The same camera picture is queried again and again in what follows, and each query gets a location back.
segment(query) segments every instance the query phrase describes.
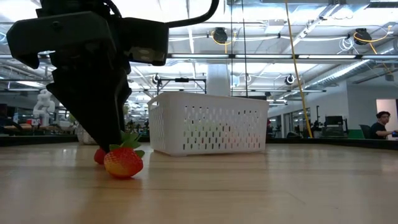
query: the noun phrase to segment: black cable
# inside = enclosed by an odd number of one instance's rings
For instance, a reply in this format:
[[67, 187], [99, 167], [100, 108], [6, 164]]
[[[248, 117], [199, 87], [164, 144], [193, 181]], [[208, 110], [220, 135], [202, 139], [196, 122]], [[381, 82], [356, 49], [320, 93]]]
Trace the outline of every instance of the black cable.
[[122, 18], [122, 14], [120, 13], [118, 7], [112, 2], [112, 0], [103, 0], [105, 4], [107, 4], [113, 13], [118, 16], [119, 18]]
[[[234, 2], [231, 1], [231, 41], [233, 41], [233, 28], [232, 28], [232, 22], [233, 22], [233, 17], [232, 17], [232, 7], [234, 5]], [[231, 44], [231, 54], [234, 54], [234, 43]], [[231, 57], [231, 96], [234, 95], [234, 58]]]
[[244, 44], [244, 72], [246, 82], [246, 98], [249, 98], [248, 92], [248, 59], [246, 58], [246, 28], [244, 27], [244, 11], [243, 11], [243, 1], [242, 1], [242, 20], [243, 20], [243, 44]]
[[206, 12], [205, 14], [195, 17], [195, 18], [192, 18], [192, 19], [184, 19], [181, 21], [167, 22], [166, 24], [169, 28], [173, 28], [173, 27], [190, 26], [190, 25], [195, 25], [195, 24], [205, 22], [214, 15], [219, 3], [220, 3], [220, 0], [211, 0], [211, 5], [209, 8], [209, 11]]

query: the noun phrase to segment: red strawberry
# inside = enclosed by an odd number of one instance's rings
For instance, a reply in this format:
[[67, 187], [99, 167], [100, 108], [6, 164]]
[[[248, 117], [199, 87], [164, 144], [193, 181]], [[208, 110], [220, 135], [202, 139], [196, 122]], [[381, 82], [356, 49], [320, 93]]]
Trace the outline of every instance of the red strawberry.
[[142, 159], [131, 147], [113, 149], [105, 156], [104, 164], [106, 171], [119, 179], [130, 178], [144, 167]]
[[102, 148], [97, 149], [97, 151], [94, 154], [94, 161], [100, 165], [103, 165], [105, 155], [106, 155], [106, 152]]

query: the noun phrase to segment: computer monitor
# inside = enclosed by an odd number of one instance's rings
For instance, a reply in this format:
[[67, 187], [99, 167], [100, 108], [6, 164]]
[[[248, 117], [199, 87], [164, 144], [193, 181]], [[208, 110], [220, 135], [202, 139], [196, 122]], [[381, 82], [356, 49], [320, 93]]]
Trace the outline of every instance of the computer monitor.
[[325, 124], [328, 125], [343, 125], [343, 116], [326, 116]]

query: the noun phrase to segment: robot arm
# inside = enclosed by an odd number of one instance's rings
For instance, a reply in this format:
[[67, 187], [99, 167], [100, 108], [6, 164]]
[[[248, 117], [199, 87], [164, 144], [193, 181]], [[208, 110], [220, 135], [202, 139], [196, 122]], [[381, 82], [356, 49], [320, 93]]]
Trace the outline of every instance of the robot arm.
[[[38, 18], [17, 21], [7, 41], [12, 56], [32, 68], [39, 67], [39, 52], [52, 51], [49, 58], [57, 69], [48, 91], [109, 151], [110, 144], [121, 143], [123, 104], [131, 94], [129, 62], [164, 65], [169, 28], [205, 22], [219, 1], [212, 0], [202, 16], [163, 23], [122, 18], [111, 0], [41, 0]], [[100, 113], [90, 113], [99, 106]], [[96, 121], [103, 118], [108, 120], [106, 131], [97, 128]]]

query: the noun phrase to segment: strawberry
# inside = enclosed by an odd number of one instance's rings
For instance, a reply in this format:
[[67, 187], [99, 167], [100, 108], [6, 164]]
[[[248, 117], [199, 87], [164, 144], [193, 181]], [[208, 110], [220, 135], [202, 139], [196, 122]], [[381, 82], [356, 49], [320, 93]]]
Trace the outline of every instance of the strawberry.
[[106, 152], [102, 148], [97, 149], [97, 151], [94, 154], [94, 161], [97, 162], [99, 165], [103, 165], [105, 155]]
[[119, 179], [130, 178], [144, 167], [141, 159], [144, 151], [134, 150], [140, 146], [137, 142], [139, 136], [123, 133], [122, 137], [124, 142], [120, 146], [110, 145], [111, 151], [104, 158], [106, 171]]

